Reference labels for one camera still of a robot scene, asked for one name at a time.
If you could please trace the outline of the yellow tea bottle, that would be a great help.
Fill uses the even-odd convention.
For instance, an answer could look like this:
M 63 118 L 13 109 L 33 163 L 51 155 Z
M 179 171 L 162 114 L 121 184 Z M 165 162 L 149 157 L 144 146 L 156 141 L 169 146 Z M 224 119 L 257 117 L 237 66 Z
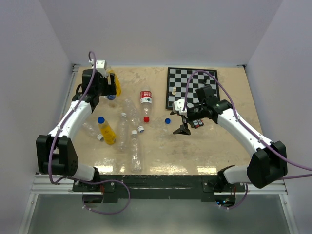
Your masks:
M 118 80 L 117 75 L 115 74 L 113 69 L 109 70 L 110 75 L 114 75 L 115 76 L 115 84 L 116 84 L 116 91 L 117 91 L 117 96 L 120 96 L 121 94 L 121 86 L 120 86 L 120 82 Z

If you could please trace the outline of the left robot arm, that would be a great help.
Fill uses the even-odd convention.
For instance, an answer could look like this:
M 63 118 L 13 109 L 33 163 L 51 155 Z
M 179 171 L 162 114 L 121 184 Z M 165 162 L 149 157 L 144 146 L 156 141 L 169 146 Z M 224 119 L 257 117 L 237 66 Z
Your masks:
M 39 172 L 49 175 L 52 184 L 54 175 L 84 181 L 89 191 L 101 186 L 96 167 L 80 163 L 73 146 L 73 138 L 88 116 L 95 110 L 100 96 L 116 95 L 116 78 L 104 69 L 86 69 L 82 72 L 82 83 L 78 86 L 69 110 L 60 123 L 47 135 L 36 140 Z

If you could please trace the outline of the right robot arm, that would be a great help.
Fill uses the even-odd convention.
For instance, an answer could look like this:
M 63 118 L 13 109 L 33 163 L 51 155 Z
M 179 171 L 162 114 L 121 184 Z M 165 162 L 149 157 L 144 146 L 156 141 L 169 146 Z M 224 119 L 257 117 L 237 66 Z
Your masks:
M 247 166 L 228 166 L 217 173 L 216 188 L 229 191 L 235 183 L 251 183 L 257 188 L 281 179 L 288 172 L 286 147 L 281 141 L 273 142 L 247 123 L 227 100 L 218 100 L 211 86 L 196 90 L 199 103 L 186 106 L 183 99 L 172 104 L 172 114 L 182 118 L 182 125 L 174 134 L 190 135 L 188 125 L 208 118 L 227 130 L 251 157 Z

